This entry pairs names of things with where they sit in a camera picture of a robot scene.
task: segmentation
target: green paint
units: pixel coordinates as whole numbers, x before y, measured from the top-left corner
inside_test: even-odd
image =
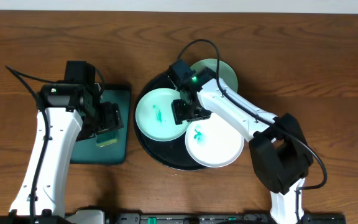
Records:
[[[155,110],[155,117],[157,121],[162,124],[162,114],[160,108],[156,105],[153,105],[153,109]]]
[[[200,144],[204,141],[204,136],[203,133],[201,133],[201,131],[198,131],[198,128],[200,128],[199,125],[197,125],[196,128],[194,129],[194,131],[197,133],[194,135],[194,139],[197,139],[197,144]]]
[[[161,115],[161,110],[158,110],[158,113],[156,114],[157,115],[157,121],[162,124],[162,115]]]

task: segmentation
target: wood grain surface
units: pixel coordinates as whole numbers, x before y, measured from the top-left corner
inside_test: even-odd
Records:
[[[8,213],[23,181],[37,121],[34,100],[5,64],[58,80],[67,60],[86,60],[107,83],[131,83],[134,103],[143,86],[198,38],[218,45],[242,96],[298,118],[328,170],[327,185],[304,192],[303,207],[342,212],[348,223],[358,223],[358,16],[318,14],[0,11],[0,215]],[[185,59],[214,56],[199,44]],[[29,83],[35,90],[42,86]],[[70,166],[67,212],[87,205],[144,213],[270,209],[247,146],[227,167],[184,172],[154,161],[132,120],[129,126],[125,163]],[[314,164],[306,184],[321,178]]]

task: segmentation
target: black tray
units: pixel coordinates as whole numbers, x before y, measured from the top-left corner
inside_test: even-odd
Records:
[[[158,88],[171,88],[175,89],[173,83],[168,78],[166,73],[163,73],[153,80],[151,80],[141,91],[138,99],[136,99],[135,111],[139,100],[148,92]],[[136,124],[134,113],[134,127],[136,137],[144,150],[153,157],[156,161],[161,162],[168,167],[179,170],[200,170],[206,168],[205,166],[197,163],[187,152],[185,145],[185,135],[182,134],[179,138],[172,141],[160,142],[145,136]]]

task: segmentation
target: small green object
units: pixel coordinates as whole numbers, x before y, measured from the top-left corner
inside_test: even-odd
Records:
[[[150,217],[150,218],[147,220],[147,224],[157,224],[157,218]]]
[[[96,146],[103,147],[118,142],[118,131],[112,130],[96,136]]]

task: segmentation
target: green switch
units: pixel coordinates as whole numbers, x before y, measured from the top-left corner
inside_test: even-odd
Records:
[[[149,217],[147,224],[157,224],[157,218]]]

